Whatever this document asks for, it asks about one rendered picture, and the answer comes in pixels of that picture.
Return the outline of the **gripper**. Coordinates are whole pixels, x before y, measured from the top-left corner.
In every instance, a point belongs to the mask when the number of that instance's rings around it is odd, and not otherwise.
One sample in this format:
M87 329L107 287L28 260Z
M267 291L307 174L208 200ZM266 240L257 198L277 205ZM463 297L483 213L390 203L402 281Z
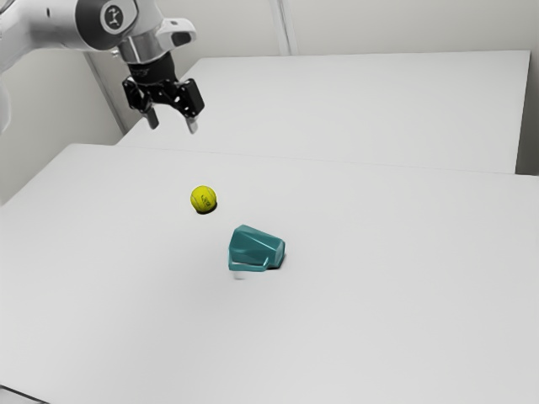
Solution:
M178 110L186 119L190 134L198 130L198 115L205 108L199 87L193 78L180 81L176 77L171 56L161 56L146 64L128 64L130 76L122 82L131 109L144 114L152 130L159 126L154 104Z

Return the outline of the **yellow tennis ball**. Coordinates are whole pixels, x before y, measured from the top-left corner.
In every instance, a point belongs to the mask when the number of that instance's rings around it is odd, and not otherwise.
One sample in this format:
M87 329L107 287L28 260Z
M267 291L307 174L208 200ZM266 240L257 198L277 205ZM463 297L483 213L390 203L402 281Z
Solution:
M211 187L200 185L192 190L190 202L197 213L210 213L217 207L216 193Z

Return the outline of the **teal faceted mug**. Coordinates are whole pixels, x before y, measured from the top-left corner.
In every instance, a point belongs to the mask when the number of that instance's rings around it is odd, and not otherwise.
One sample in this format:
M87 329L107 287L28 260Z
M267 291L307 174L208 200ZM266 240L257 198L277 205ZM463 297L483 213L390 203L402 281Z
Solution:
M233 272L264 272L278 269L286 254L281 238L251 226L237 227L228 247L228 268Z

